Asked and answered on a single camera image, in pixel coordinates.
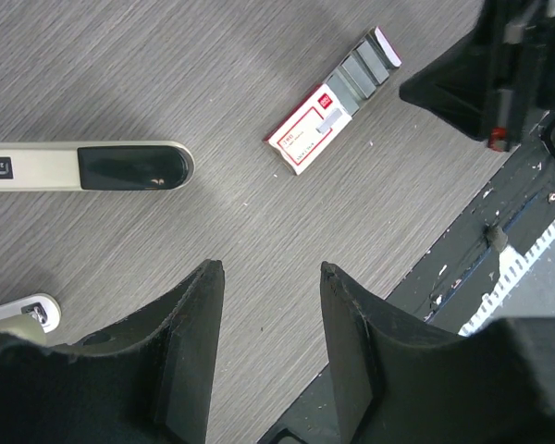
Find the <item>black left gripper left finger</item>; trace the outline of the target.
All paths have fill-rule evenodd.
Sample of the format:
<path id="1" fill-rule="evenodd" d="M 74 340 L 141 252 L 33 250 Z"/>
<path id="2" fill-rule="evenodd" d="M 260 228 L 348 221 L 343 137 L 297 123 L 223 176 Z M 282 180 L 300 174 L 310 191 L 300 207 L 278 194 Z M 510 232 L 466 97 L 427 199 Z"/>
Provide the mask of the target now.
<path id="1" fill-rule="evenodd" d="M 0 443 L 204 442 L 224 289 L 206 260 L 75 344 L 0 332 Z"/>

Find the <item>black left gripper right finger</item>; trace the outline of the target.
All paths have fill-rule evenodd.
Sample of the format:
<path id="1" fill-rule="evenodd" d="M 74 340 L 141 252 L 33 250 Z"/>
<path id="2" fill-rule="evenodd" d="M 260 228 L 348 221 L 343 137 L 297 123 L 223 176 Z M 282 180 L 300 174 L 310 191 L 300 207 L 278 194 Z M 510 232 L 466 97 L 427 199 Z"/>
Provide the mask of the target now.
<path id="1" fill-rule="evenodd" d="M 431 326 L 323 263 L 321 310 L 345 443 L 555 443 L 555 317 L 471 336 Z"/>

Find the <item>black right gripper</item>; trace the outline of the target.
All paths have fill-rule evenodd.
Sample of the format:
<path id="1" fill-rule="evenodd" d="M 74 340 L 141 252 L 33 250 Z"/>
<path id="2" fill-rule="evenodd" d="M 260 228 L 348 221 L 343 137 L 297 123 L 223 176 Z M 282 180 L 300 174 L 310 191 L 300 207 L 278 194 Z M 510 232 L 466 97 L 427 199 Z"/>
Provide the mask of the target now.
<path id="1" fill-rule="evenodd" d="M 494 151 L 510 151 L 555 112 L 555 1 L 486 1 L 483 23 L 399 88 L 422 108 Z"/>

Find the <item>grey staple strip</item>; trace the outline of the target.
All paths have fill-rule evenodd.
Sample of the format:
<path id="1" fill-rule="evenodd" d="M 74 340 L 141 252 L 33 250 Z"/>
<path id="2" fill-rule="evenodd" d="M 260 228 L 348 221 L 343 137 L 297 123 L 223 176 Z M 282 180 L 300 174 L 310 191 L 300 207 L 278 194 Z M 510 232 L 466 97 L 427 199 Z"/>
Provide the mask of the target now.
<path id="1" fill-rule="evenodd" d="M 323 122 L 316 128 L 320 134 L 327 134 L 331 131 L 332 127 L 342 117 L 340 108 L 335 108 L 329 115 L 325 117 Z"/>

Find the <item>red white staple box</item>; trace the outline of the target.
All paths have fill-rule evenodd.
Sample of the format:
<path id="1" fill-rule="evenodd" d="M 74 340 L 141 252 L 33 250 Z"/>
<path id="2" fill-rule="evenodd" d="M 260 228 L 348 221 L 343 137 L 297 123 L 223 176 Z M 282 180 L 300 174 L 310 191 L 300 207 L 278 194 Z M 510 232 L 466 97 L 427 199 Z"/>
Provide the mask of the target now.
<path id="1" fill-rule="evenodd" d="M 402 65 L 398 52 L 378 26 L 370 29 L 333 70 L 265 138 L 299 176 L 326 150 Z M 327 134 L 317 127 L 335 108 L 342 117 Z"/>

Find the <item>beige and black stapler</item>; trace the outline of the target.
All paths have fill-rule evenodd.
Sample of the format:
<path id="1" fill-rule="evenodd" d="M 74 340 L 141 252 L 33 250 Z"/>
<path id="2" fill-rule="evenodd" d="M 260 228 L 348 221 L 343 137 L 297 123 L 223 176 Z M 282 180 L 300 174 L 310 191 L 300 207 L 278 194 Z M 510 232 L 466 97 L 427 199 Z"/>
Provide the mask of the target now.
<path id="1" fill-rule="evenodd" d="M 0 191 L 170 191 L 195 171 L 179 142 L 0 142 Z M 47 293 L 0 305 L 0 333 L 45 344 L 61 323 Z"/>

